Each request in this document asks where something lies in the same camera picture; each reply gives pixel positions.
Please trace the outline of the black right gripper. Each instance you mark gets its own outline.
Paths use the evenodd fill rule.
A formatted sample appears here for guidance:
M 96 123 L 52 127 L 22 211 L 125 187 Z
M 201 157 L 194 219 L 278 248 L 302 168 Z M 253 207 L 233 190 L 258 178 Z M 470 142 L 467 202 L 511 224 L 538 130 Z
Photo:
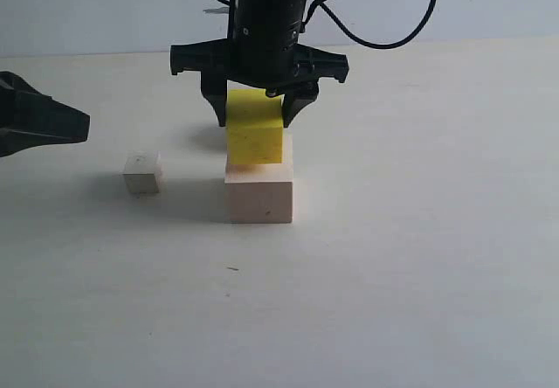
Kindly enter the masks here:
M 349 73 L 346 56 L 298 43 L 303 12 L 302 7 L 238 7 L 230 15 L 226 38 L 172 45 L 171 73 L 200 73 L 202 96 L 220 127 L 226 125 L 229 81 L 281 91 L 294 87 L 284 94 L 281 106 L 283 127 L 288 128 L 318 98 L 318 83 L 304 82 L 326 77 L 342 83 Z

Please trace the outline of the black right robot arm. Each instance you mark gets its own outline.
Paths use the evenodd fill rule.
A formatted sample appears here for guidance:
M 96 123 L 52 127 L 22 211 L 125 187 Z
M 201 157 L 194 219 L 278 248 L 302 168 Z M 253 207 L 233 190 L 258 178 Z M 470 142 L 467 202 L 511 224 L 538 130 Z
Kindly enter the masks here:
M 346 56 L 299 44 L 307 0 L 218 0 L 228 7 L 225 38 L 170 48 L 170 71 L 201 74 L 201 93 L 220 126 L 227 120 L 230 81 L 281 97 L 283 125 L 316 101 L 319 80 L 342 83 Z

